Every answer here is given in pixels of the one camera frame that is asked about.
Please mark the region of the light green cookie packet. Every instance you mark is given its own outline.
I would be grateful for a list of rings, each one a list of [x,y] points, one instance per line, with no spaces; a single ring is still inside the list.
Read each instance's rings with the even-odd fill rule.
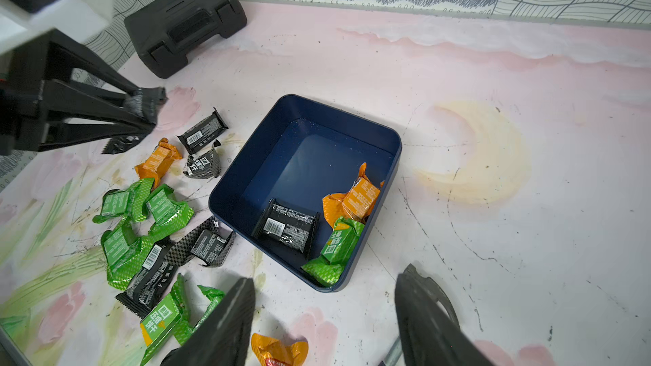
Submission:
[[[186,299],[185,281],[181,274],[176,277],[171,291],[140,323],[146,350],[141,365],[146,365],[164,346],[170,337],[183,346],[193,333],[190,310]]]

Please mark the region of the black cookie packet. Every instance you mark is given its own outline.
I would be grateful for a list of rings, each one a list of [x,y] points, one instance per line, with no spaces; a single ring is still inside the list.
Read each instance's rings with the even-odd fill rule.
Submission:
[[[254,227],[252,238],[279,242],[307,259],[319,222],[318,212],[271,198]]]
[[[177,138],[189,154],[196,154],[216,140],[227,129],[228,126],[217,109],[213,108],[213,112],[208,117]]]
[[[167,259],[167,253],[173,246],[169,238],[154,244],[129,286],[115,296],[119,303],[141,320],[154,310],[173,281],[178,267]]]

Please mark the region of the dark blue storage box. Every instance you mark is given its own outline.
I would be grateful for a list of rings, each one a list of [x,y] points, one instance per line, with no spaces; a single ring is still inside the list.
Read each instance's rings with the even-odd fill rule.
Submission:
[[[396,130],[325,103],[288,94],[279,98],[255,128],[210,193],[210,213],[315,291],[342,290],[379,216],[396,176],[403,149]],[[381,186],[359,242],[339,281],[322,286],[302,270],[318,257],[332,234],[320,220],[310,255],[281,242],[254,236],[254,229],[272,199],[296,210],[321,213],[322,199],[348,191],[361,164]]]

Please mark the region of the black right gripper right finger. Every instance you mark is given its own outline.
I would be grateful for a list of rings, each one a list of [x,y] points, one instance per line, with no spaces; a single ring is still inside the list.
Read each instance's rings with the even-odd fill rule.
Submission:
[[[402,357],[407,365],[490,365],[462,332],[441,286],[413,264],[398,275],[394,292]]]

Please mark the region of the small black checkered packet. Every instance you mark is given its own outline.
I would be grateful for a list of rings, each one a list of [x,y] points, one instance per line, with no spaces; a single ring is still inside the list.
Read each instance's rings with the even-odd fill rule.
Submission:
[[[203,267],[221,267],[236,236],[233,230],[223,228],[220,221],[211,216],[175,243],[164,256],[164,260],[180,267],[196,258],[203,261]]]

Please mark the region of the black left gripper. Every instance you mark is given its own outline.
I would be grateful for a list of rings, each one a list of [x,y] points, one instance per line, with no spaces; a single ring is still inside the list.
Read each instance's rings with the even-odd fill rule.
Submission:
[[[47,152],[151,133],[167,102],[83,41],[111,21],[113,0],[1,0],[1,153]],[[115,107],[147,121],[115,122]]]

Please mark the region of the orange cookie packet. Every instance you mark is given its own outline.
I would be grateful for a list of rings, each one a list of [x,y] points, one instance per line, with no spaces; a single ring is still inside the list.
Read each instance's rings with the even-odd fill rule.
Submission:
[[[172,164],[178,160],[182,160],[181,152],[163,137],[146,161],[135,166],[134,169],[140,180],[151,179],[155,189]]]
[[[346,193],[332,193],[322,198],[323,216],[332,228],[342,217],[364,224],[372,214],[385,182],[375,186],[366,169],[367,164],[361,164],[357,179]]]
[[[280,340],[252,334],[251,349],[262,366],[302,366],[309,353],[308,342],[285,345]]]

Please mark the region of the dark cookie packet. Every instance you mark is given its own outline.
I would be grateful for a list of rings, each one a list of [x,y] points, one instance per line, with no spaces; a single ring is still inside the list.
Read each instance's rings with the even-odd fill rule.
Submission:
[[[201,155],[190,155],[183,169],[183,174],[190,179],[209,180],[217,178],[221,174],[222,166],[218,148],[221,146],[219,140]]]

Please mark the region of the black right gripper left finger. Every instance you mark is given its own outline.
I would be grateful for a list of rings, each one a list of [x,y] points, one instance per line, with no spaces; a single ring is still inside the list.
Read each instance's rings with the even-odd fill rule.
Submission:
[[[163,365],[244,365],[255,310],[254,281],[241,278],[221,303]]]

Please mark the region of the black packet front row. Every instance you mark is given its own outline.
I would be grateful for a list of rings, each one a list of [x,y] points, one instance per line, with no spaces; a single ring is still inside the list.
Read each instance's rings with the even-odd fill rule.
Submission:
[[[145,137],[146,135],[112,137],[104,146],[102,154],[123,154],[139,145]]]

